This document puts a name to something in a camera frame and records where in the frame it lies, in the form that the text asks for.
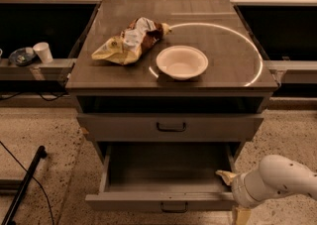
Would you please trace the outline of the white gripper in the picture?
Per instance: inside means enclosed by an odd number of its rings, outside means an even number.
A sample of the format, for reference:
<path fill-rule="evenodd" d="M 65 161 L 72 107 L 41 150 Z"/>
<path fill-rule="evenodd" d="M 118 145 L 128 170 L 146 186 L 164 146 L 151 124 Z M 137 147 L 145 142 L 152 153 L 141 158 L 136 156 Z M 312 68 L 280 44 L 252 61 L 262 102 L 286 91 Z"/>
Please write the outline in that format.
<path fill-rule="evenodd" d="M 232 225 L 247 225 L 251 217 L 252 210 L 258 203 L 249 195 L 244 179 L 245 174 L 236 175 L 226 170 L 217 170 L 216 174 L 221 176 L 226 185 L 231 185 L 233 197 L 240 206 L 234 206 L 232 209 Z"/>

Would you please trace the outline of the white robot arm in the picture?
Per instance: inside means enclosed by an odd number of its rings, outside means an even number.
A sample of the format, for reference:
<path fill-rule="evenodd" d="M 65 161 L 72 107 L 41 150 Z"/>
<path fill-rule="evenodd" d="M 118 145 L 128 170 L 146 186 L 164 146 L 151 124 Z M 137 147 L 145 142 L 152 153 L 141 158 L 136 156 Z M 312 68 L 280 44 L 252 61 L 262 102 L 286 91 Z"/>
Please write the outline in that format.
<path fill-rule="evenodd" d="M 232 189 L 237 206 L 233 225 L 247 225 L 252 209 L 269 199 L 302 194 L 317 200 L 317 173 L 280 155 L 262 158 L 257 169 L 245 173 L 217 170 Z"/>

